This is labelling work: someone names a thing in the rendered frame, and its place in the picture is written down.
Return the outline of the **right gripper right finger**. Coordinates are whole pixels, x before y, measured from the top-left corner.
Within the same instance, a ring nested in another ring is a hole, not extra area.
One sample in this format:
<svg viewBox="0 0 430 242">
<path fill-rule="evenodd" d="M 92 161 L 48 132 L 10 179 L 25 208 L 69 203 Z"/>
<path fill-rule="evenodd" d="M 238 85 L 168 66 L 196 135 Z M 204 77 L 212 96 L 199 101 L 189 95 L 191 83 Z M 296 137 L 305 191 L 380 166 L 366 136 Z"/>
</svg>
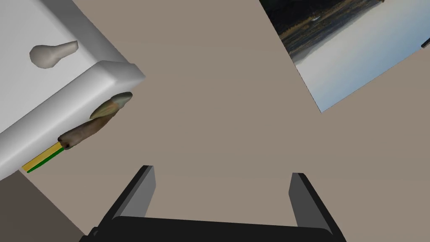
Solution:
<svg viewBox="0 0 430 242">
<path fill-rule="evenodd" d="M 288 195 L 298 227 L 325 229 L 333 233 L 331 215 L 304 173 L 292 173 Z"/>
</svg>

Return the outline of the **yellow and green sponge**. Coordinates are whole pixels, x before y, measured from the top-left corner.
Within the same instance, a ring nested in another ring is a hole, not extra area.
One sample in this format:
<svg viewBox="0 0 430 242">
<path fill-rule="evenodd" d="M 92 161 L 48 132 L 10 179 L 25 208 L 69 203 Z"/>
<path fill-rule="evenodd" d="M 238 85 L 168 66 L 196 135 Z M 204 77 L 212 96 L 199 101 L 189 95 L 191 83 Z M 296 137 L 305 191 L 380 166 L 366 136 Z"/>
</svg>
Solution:
<svg viewBox="0 0 430 242">
<path fill-rule="evenodd" d="M 24 166 L 22 166 L 22 169 L 26 173 L 30 173 L 34 171 L 35 169 L 41 167 L 45 163 L 47 163 L 49 160 L 54 158 L 56 155 L 64 151 L 64 148 L 62 145 L 57 142 L 53 146 L 51 146 L 49 149 L 45 150 L 41 154 L 39 154 L 37 157 L 26 163 Z"/>
</svg>

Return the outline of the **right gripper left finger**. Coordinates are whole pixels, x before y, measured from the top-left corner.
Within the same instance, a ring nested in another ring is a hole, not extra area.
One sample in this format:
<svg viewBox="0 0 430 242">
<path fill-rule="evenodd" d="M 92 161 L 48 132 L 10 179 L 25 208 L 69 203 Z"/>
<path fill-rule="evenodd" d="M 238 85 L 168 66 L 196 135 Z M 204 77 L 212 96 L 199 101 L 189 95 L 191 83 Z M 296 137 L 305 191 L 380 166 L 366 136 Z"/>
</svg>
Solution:
<svg viewBox="0 0 430 242">
<path fill-rule="evenodd" d="M 154 166 L 142 166 L 100 222 L 118 216 L 145 217 L 156 188 Z"/>
</svg>

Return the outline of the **grey pear-shaped knob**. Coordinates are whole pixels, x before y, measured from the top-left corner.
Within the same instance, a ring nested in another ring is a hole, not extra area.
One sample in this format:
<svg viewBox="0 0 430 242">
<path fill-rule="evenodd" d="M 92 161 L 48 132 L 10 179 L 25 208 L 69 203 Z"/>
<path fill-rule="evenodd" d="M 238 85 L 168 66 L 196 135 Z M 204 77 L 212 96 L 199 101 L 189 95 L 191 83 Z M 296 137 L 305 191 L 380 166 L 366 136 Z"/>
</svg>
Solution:
<svg viewBox="0 0 430 242">
<path fill-rule="evenodd" d="M 78 41 L 49 46 L 36 45 L 29 52 L 31 62 L 42 69 L 54 67 L 62 58 L 65 58 L 78 50 Z"/>
</svg>

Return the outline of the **landscape picture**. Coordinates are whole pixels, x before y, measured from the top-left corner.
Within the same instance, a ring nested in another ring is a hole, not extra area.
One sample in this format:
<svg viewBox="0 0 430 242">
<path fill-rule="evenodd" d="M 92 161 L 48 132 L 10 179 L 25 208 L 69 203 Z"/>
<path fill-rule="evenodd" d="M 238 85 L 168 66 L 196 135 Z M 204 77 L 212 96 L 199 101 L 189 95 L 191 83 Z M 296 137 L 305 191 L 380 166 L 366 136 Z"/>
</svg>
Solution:
<svg viewBox="0 0 430 242">
<path fill-rule="evenodd" d="M 430 0 L 259 0 L 323 112 L 430 39 Z"/>
</svg>

